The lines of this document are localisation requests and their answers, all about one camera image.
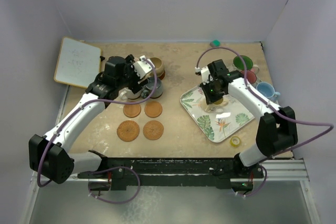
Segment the white mug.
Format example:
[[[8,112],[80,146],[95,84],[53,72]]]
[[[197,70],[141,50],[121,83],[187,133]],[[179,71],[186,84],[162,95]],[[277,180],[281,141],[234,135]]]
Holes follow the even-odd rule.
[[[141,96],[142,90],[133,93],[130,89],[124,88],[119,93],[119,98],[123,101],[125,100],[135,100]]]

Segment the cream mug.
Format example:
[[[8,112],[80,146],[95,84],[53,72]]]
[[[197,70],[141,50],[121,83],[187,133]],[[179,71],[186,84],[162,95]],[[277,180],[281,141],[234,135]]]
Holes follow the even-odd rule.
[[[218,101],[207,104],[206,99],[202,102],[202,110],[207,113],[223,113],[224,107],[226,107],[229,104],[229,101],[227,99],[221,98]]]

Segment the grey blue mug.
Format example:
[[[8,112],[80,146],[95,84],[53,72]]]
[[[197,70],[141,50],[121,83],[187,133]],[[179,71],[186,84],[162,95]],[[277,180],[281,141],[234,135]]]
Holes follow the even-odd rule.
[[[163,93],[163,85],[160,79],[156,81],[156,87],[154,88],[155,80],[154,78],[148,78],[148,83],[144,85],[141,92],[141,98],[147,98],[149,94],[154,90],[154,93],[151,95],[151,99],[159,98]]]

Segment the light wood rimmed coaster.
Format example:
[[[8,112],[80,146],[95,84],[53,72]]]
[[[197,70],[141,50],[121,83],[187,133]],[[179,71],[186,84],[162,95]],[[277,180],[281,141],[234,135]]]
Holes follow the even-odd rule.
[[[123,113],[128,118],[135,118],[141,113],[141,106],[139,104],[126,104],[123,107]]]

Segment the tan ceramic mug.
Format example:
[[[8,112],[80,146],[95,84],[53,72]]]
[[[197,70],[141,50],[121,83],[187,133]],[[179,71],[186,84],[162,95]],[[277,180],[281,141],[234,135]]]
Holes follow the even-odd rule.
[[[155,67],[156,75],[159,78],[159,76],[163,73],[163,71],[165,71],[163,61],[160,58],[157,58],[157,57],[152,57],[152,58],[150,58],[150,60],[153,63],[153,65]]]

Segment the brown ringed wood coaster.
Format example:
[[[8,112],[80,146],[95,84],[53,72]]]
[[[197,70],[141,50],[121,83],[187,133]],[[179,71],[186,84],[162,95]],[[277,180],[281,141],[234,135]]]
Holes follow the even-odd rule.
[[[163,73],[159,76],[159,79],[160,79],[160,80],[163,80],[164,77],[165,77],[165,71],[163,71]]]

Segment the light wood coaster smooth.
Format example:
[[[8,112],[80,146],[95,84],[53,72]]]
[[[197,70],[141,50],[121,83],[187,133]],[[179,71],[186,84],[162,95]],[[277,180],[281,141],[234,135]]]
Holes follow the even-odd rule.
[[[156,118],[161,115],[163,108],[159,102],[152,101],[145,105],[144,111],[150,118]]]

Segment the woven rattan coaster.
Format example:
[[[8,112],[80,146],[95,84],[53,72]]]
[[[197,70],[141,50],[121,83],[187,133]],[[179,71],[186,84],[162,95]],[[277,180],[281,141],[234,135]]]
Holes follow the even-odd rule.
[[[139,136],[139,133],[139,125],[132,120],[123,121],[117,128],[117,136],[124,142],[134,141]]]
[[[143,134],[148,140],[158,140],[163,132],[163,124],[156,120],[148,121],[143,127]]]

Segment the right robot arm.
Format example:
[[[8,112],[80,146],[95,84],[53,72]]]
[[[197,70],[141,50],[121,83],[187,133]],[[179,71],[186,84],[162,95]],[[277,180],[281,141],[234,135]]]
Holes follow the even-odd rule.
[[[282,108],[270,100],[261,100],[257,91],[244,75],[229,71],[222,60],[195,68],[195,74],[202,77],[200,87],[207,104],[213,104],[224,95],[237,99],[259,122],[256,143],[234,157],[234,173],[246,177],[252,166],[280,153],[298,142],[295,113],[289,106]]]

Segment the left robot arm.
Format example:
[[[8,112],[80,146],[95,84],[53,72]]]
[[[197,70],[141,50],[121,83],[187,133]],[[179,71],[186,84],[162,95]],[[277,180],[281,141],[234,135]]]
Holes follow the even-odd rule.
[[[154,64],[146,56],[139,61],[132,55],[110,57],[78,104],[43,136],[35,134],[29,140],[29,166],[37,172],[38,186],[45,186],[42,176],[57,184],[75,173],[90,172],[96,178],[104,177],[108,172],[108,165],[103,161],[105,156],[95,151],[70,155],[69,151],[90,122],[110,103],[116,103],[122,89],[140,91],[146,76],[154,71]]]

